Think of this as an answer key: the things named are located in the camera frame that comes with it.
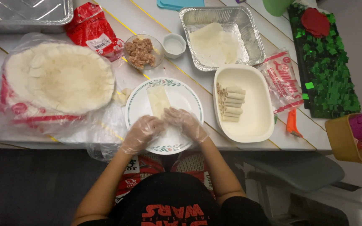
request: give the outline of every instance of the white plate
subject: white plate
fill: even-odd
[[[201,101],[191,88],[173,78],[154,78],[136,87],[129,96],[125,106],[127,128],[133,125],[141,116],[153,115],[146,90],[157,85],[165,86],[171,106],[192,112],[201,123],[204,122]],[[184,151],[192,144],[193,141],[182,136],[177,128],[168,126],[166,131],[158,139],[152,141],[146,150],[157,154],[175,154]]]
[[[246,91],[239,122],[221,120],[218,94],[215,90],[217,82],[224,88],[241,86]],[[217,123],[230,139],[252,143],[264,141],[272,135],[275,127],[272,103],[266,80],[258,69],[243,64],[226,64],[217,69],[213,87]]]

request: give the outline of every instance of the ground meat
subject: ground meat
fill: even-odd
[[[156,58],[151,54],[153,44],[150,39],[136,38],[125,44],[125,51],[130,56],[129,61],[138,68],[144,68],[145,64],[154,66]]]

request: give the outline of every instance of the gray chair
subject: gray chair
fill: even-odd
[[[344,171],[336,162],[315,151],[235,151],[222,155],[229,165],[245,162],[264,172],[250,171],[246,177],[258,182],[259,201],[272,225],[287,224],[273,219],[267,186],[304,194],[344,178]]]

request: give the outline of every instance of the person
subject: person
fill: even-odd
[[[130,128],[118,152],[79,204],[71,225],[270,226],[262,207],[247,198],[238,179],[195,116],[170,107],[164,109],[163,118],[199,144],[205,161],[205,166],[199,168],[208,170],[207,178],[194,177],[193,174],[199,175],[196,170],[193,173],[154,173],[153,169],[159,167],[147,167],[149,173],[145,171],[142,180],[128,176],[136,173],[126,174],[127,171],[138,170],[132,167],[135,162],[132,159],[164,130],[162,120],[143,116]],[[143,168],[141,166],[149,165],[149,161],[154,162],[152,158],[141,155],[140,158],[143,161],[139,160],[139,171]],[[184,163],[190,163],[191,159],[187,158]],[[128,177],[127,183],[123,181],[125,176]],[[118,195],[118,187],[120,190],[129,187],[121,184],[132,185],[132,189],[126,195]]]

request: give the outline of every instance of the glass bowl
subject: glass bowl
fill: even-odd
[[[150,35],[134,35],[131,38],[128,38],[128,40],[125,42],[125,45],[128,42],[132,42],[136,38],[150,39],[150,41],[153,44],[152,55],[156,58],[156,61],[155,61],[154,66],[150,66],[149,64],[145,64],[143,68],[137,67],[136,65],[131,63],[130,55],[127,53],[127,50],[124,48],[124,56],[125,56],[125,59],[127,59],[128,63],[131,64],[132,66],[134,66],[135,68],[140,69],[140,70],[149,70],[149,69],[153,69],[153,68],[159,66],[161,64],[161,62],[163,62],[163,59],[164,59],[164,48],[163,48],[162,44],[157,39],[153,38]]]

